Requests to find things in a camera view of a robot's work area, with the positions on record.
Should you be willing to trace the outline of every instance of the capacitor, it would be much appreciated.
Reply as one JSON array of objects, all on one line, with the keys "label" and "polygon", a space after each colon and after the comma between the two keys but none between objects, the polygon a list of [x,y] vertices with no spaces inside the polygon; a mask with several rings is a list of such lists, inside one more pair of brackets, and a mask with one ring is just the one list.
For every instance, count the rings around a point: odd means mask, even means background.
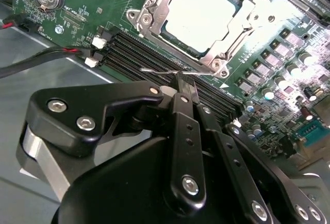
[{"label": "capacitor", "polygon": [[266,100],[272,100],[275,97],[273,91],[269,88],[265,88],[264,90],[262,90],[261,94]]},{"label": "capacitor", "polygon": [[283,76],[279,76],[279,77],[275,78],[274,82],[282,90],[286,89],[289,86],[289,83],[285,80],[285,78]]},{"label": "capacitor", "polygon": [[252,130],[248,130],[246,132],[248,138],[250,138],[251,140],[253,140],[254,138],[256,138],[256,136],[253,134],[253,131]]},{"label": "capacitor", "polygon": [[304,89],[304,94],[305,94],[305,96],[307,97],[307,99],[310,100],[310,101],[315,101],[316,98],[317,98],[317,97],[315,96],[314,92],[312,91],[312,89],[309,88],[309,87],[306,87],[306,88]]},{"label": "capacitor", "polygon": [[255,136],[258,136],[262,133],[261,126],[259,124],[254,124],[252,126],[252,131]]},{"label": "capacitor", "polygon": [[310,53],[305,52],[299,56],[299,60],[306,66],[313,65],[318,59],[317,57],[312,56]]},{"label": "capacitor", "polygon": [[296,64],[291,64],[287,67],[287,71],[292,77],[298,78],[301,76],[302,71]]},{"label": "capacitor", "polygon": [[246,101],[245,102],[245,109],[247,112],[253,112],[254,107],[253,107],[253,102],[252,101]]},{"label": "capacitor", "polygon": [[305,107],[305,106],[302,107],[300,109],[300,112],[307,121],[310,121],[311,119],[313,119],[313,114],[309,111],[309,109],[307,107]]}]

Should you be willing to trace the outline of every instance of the robotic arm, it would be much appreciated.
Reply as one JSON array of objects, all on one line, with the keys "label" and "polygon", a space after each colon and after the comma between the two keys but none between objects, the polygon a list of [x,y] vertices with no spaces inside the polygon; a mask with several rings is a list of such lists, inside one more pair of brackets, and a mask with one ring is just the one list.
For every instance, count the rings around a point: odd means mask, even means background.
[{"label": "robotic arm", "polygon": [[[142,130],[151,138],[95,166],[98,145]],[[171,87],[34,93],[17,157],[61,201],[54,224],[327,223],[241,129],[217,123],[181,73]]]}]

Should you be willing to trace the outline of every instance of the black cable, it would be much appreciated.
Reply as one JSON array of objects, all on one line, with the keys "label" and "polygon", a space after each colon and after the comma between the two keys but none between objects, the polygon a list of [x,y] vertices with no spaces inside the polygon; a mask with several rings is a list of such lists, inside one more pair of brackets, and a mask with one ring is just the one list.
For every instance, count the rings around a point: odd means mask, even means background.
[{"label": "black cable", "polygon": [[22,72],[26,69],[30,69],[41,65],[43,63],[66,57],[74,57],[81,55],[78,49],[65,49],[62,47],[50,47],[45,49],[25,60],[12,64],[10,66],[0,68],[0,78],[5,78],[10,75]]}]

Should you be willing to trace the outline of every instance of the white connector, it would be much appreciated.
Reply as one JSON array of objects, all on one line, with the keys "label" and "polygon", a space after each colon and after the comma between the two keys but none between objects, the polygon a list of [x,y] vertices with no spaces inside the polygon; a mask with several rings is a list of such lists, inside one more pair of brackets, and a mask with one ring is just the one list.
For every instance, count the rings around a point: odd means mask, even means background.
[{"label": "white connector", "polygon": [[97,47],[99,50],[103,49],[107,44],[107,40],[100,38],[99,36],[95,36],[93,38],[92,44]]},{"label": "white connector", "polygon": [[98,60],[92,58],[92,57],[86,57],[85,64],[89,66],[90,68],[95,68],[98,64]]}]

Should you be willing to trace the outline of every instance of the hole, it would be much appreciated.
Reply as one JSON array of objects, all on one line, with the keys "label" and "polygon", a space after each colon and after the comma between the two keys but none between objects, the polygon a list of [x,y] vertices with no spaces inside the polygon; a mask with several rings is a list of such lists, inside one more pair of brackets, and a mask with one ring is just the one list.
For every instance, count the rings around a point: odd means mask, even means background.
[{"label": "hole", "polygon": [[269,16],[268,17],[268,22],[273,23],[275,21],[275,17],[274,16]]},{"label": "hole", "polygon": [[191,139],[186,139],[186,143],[190,146],[194,145],[194,142]]},{"label": "hole", "polygon": [[135,17],[135,13],[134,13],[134,12],[130,12],[130,13],[128,14],[128,16],[129,16],[131,19],[133,19],[133,18]]},{"label": "hole", "polygon": [[187,129],[193,130],[194,128],[192,126],[190,126],[189,124],[187,124]]},{"label": "hole", "polygon": [[303,35],[303,39],[304,39],[304,40],[308,40],[309,37],[310,37],[310,34],[304,34],[304,35]]},{"label": "hole", "polygon": [[236,166],[241,167],[241,163],[237,159],[234,160],[234,163]]}]

